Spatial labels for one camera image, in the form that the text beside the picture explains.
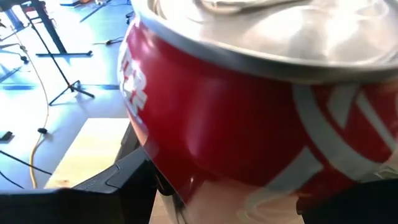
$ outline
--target cable on floor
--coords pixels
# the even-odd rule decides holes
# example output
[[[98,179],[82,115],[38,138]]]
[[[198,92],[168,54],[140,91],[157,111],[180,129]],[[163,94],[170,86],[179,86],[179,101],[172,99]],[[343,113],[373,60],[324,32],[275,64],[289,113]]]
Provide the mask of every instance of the cable on floor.
[[[93,43],[93,45],[104,44],[104,45],[108,46],[108,45],[111,45],[111,44],[122,42],[123,38],[124,38],[124,36],[121,36],[121,37],[118,37],[118,38],[115,38],[115,39],[95,42],[95,43]]]
[[[107,4],[106,6],[130,6],[128,3],[121,3],[121,4]]]
[[[23,186],[21,186],[21,185],[15,183],[14,181],[12,181],[10,178],[8,178],[7,176],[5,176],[1,171],[0,171],[0,175],[1,175],[2,177],[4,177],[8,182],[14,184],[15,186],[19,187],[20,189],[24,189]]]
[[[38,168],[38,167],[36,167],[36,166],[30,165],[29,163],[27,163],[27,162],[25,162],[25,161],[23,161],[23,160],[21,160],[21,159],[18,159],[18,158],[16,158],[15,156],[12,156],[12,155],[10,155],[10,154],[4,152],[4,151],[0,151],[0,153],[3,154],[3,155],[5,155],[5,156],[7,156],[7,157],[10,157],[11,159],[14,159],[14,160],[17,161],[17,162],[20,162],[21,164],[24,164],[24,165],[26,165],[26,166],[29,166],[29,167],[35,169],[35,170],[38,170],[38,171],[40,171],[40,172],[43,172],[44,174],[52,175],[52,173],[47,172],[47,171],[45,171],[45,170],[42,170],[42,169],[40,169],[40,168]]]
[[[17,34],[17,33],[15,33],[15,36],[17,37],[17,40],[18,40],[19,44],[22,45],[22,42],[21,42],[20,38],[18,37],[18,34]],[[47,121],[49,120],[49,113],[50,113],[49,98],[48,98],[48,96],[47,96],[47,92],[45,91],[45,87],[44,87],[44,84],[43,84],[43,80],[40,78],[40,75],[39,75],[39,73],[38,73],[38,71],[37,71],[35,65],[32,63],[31,57],[29,56],[29,54],[28,54],[26,51],[25,51],[25,54],[26,54],[27,58],[29,59],[30,64],[32,65],[33,71],[35,72],[37,78],[39,79],[40,85],[42,86],[42,89],[43,89],[43,93],[44,93],[44,97],[45,97],[45,102],[46,102],[46,104],[47,104],[47,105],[46,105],[46,106],[47,106],[47,114],[46,114],[46,116],[45,116],[43,128],[41,128],[41,129],[44,129],[44,128],[46,127],[46,125],[47,125]],[[36,189],[36,188],[37,188],[37,182],[36,182],[36,178],[35,178],[35,174],[34,174],[34,168],[33,168],[33,165],[34,165],[34,156],[35,156],[36,150],[37,150],[37,148],[38,148],[38,146],[39,146],[39,142],[40,142],[40,140],[42,139],[42,136],[43,136],[44,134],[45,134],[45,133],[40,132],[40,136],[37,138],[36,144],[35,144],[35,146],[33,147],[32,151],[30,152],[30,156],[29,156],[29,164],[30,164],[30,166],[29,166],[29,174],[30,174],[30,179],[32,180],[33,189]]]

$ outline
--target tripod stand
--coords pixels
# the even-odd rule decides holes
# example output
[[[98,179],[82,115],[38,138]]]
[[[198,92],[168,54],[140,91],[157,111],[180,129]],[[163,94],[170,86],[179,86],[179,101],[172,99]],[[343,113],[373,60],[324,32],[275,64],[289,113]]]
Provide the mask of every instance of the tripod stand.
[[[88,92],[86,92],[86,91],[84,91],[84,90],[82,90],[82,89],[80,88],[80,81],[79,81],[79,80],[75,81],[75,82],[72,83],[72,84],[68,81],[68,79],[66,78],[66,76],[65,76],[65,74],[63,73],[62,69],[60,68],[59,64],[58,64],[57,61],[55,60],[53,53],[51,53],[51,51],[50,51],[50,49],[47,47],[47,44],[45,43],[44,39],[42,38],[42,36],[41,36],[40,33],[38,32],[38,30],[36,29],[36,26],[35,26],[34,23],[32,22],[32,19],[30,19],[30,17],[29,17],[25,12],[24,12],[24,14],[25,14],[27,20],[29,21],[30,25],[32,26],[32,29],[35,30],[36,34],[39,36],[39,38],[40,38],[40,40],[42,41],[42,43],[43,43],[45,49],[46,49],[47,52],[49,53],[49,55],[50,55],[51,59],[53,60],[54,64],[57,66],[58,71],[61,73],[62,78],[65,80],[65,83],[67,84],[66,89],[64,89],[57,97],[55,97],[52,101],[50,101],[49,105],[52,106],[52,104],[53,104],[58,98],[60,98],[67,90],[70,90],[70,91],[72,91],[72,92],[77,91],[77,92],[82,93],[82,94],[84,94],[84,95],[86,95],[86,96],[89,96],[89,97],[91,97],[91,98],[94,98],[94,97],[95,97],[94,95],[92,95],[91,93],[88,93]]]

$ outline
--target black stand leg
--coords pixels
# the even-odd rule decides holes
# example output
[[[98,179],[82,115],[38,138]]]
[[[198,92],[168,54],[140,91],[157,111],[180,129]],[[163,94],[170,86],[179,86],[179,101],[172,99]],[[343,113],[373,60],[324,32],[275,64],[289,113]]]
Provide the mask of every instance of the black stand leg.
[[[40,35],[40,33],[38,32],[38,30],[36,29],[36,26],[34,25],[34,23],[32,22],[32,20],[30,19],[29,16],[27,16],[27,14],[25,13],[26,18],[28,19],[29,23],[32,25],[33,30],[35,30],[37,36],[39,36],[40,40],[42,41],[45,49],[47,50],[47,52],[49,53],[49,56],[52,58],[52,60],[54,61],[54,64],[57,66],[58,71],[61,73],[62,78],[65,80],[65,83],[67,84],[67,88],[64,89],[57,97],[54,98],[54,100],[52,100],[49,105],[52,106],[52,104],[58,99],[60,98],[67,90],[70,90],[72,92],[77,91],[79,93],[82,93],[84,95],[87,95],[91,98],[94,98],[95,96],[92,95],[91,93],[88,93],[86,91],[83,91],[82,89],[80,89],[80,81],[77,80],[76,82],[70,84],[70,82],[68,81],[68,79],[66,78],[65,74],[63,73],[62,69],[60,68],[59,64],[57,63],[56,59],[54,58],[53,54],[51,53],[50,49],[47,47],[47,44],[45,44],[44,39],[42,38],[42,36]]]
[[[91,56],[93,53],[91,50],[88,52],[83,52],[83,53],[68,53],[65,47],[62,44],[62,41],[60,37],[57,34],[57,31],[55,30],[52,21],[49,18],[49,15],[47,15],[46,11],[43,9],[43,6],[39,2],[39,0],[31,0],[32,6],[35,8],[37,15],[41,18],[44,27],[46,28],[47,32],[50,34],[52,40],[54,41],[55,45],[58,48],[59,53],[56,54],[36,54],[39,57],[44,57],[44,56],[50,56],[50,57],[56,57],[56,56]]]

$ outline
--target black cable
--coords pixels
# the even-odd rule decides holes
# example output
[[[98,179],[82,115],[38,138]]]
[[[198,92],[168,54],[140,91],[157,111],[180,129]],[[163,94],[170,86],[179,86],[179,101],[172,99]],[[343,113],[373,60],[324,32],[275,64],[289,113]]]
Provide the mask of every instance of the black cable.
[[[0,78],[0,83],[4,82],[6,79],[8,79],[11,75],[19,72],[19,70],[21,69],[21,67],[19,68],[15,68],[12,71],[7,72],[5,75],[3,75],[3,77]]]
[[[128,3],[122,3],[122,4],[107,4],[107,6],[130,6]]]
[[[10,157],[11,159],[14,159],[14,160],[17,161],[17,162],[20,162],[20,163],[22,163],[22,164],[24,164],[24,165],[27,165],[27,166],[29,166],[29,167],[35,169],[35,170],[41,171],[41,172],[43,172],[43,173],[45,173],[45,174],[48,174],[48,175],[52,175],[52,173],[47,172],[47,171],[45,171],[45,170],[42,170],[42,169],[40,169],[40,168],[37,168],[37,167],[35,167],[35,166],[32,166],[32,165],[30,165],[29,163],[27,163],[27,162],[25,162],[25,161],[22,161],[22,160],[20,160],[20,159],[18,159],[18,158],[16,158],[16,157],[14,157],[14,156],[12,156],[12,155],[10,155],[10,154],[4,152],[4,151],[1,151],[1,150],[0,150],[0,153],[3,154],[3,155],[5,155],[5,156],[7,156],[7,157]]]
[[[101,41],[101,42],[96,42],[96,43],[93,43],[93,45],[104,44],[104,45],[108,46],[111,44],[122,42],[123,38],[124,38],[124,36],[121,36],[121,37],[117,37],[115,39],[109,39],[109,40],[105,40],[105,41]]]
[[[10,178],[6,177],[1,171],[0,171],[0,175],[3,176],[6,180],[8,180],[8,182],[14,184],[15,186],[19,187],[20,189],[25,189],[23,186],[15,183],[14,181],[12,181]]]

